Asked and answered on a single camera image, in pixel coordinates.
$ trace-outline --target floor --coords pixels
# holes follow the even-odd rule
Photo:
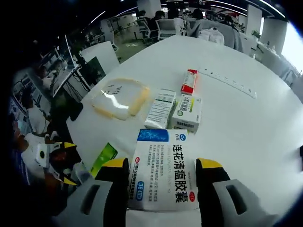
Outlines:
[[[142,35],[136,26],[127,28],[116,34],[114,42],[119,48],[116,51],[116,55],[120,63],[123,63],[147,47],[147,45],[143,43]]]

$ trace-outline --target red label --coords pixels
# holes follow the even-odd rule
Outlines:
[[[188,70],[189,72],[192,72],[192,73],[195,73],[197,74],[198,73],[198,70]]]
[[[195,201],[195,194],[193,192],[190,192],[189,199],[193,202]]]
[[[194,89],[190,86],[183,85],[181,91],[192,94],[194,92]]]

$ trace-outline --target window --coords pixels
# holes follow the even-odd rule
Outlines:
[[[303,38],[291,23],[287,24],[282,55],[302,73]]]
[[[260,35],[263,33],[263,26],[264,26],[264,17],[261,19],[261,27],[260,27]]]

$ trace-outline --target blue logo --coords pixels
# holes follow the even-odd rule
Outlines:
[[[143,199],[144,182],[139,181],[137,184],[136,200],[141,201]]]
[[[182,141],[186,140],[186,136],[184,134],[180,134],[180,140]]]
[[[169,133],[166,129],[140,129],[137,141],[168,142]]]

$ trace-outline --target desk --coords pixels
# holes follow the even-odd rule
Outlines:
[[[189,135],[192,157],[218,161],[269,213],[284,214],[302,189],[300,159],[303,105],[271,70],[229,47],[175,35],[137,53],[113,69],[82,100],[84,108],[67,125],[84,164],[91,168],[107,142],[134,153],[141,113],[127,121],[94,112],[90,99],[109,80],[130,78],[154,88],[180,89],[187,69],[207,69],[254,89],[257,98],[200,74],[196,95],[202,97],[202,121]]]
[[[97,35],[92,42],[90,42],[90,45],[96,45],[98,43],[105,42],[105,36],[104,35]]]
[[[286,72],[290,70],[290,67],[284,62],[279,55],[277,55],[271,49],[268,49],[264,44],[258,43],[256,51],[261,52],[261,63],[267,68],[272,70],[279,77],[283,77]]]
[[[54,98],[60,88],[65,84],[65,82],[71,77],[72,73],[78,68],[67,68],[65,70],[60,70],[59,75],[53,81],[52,97]]]

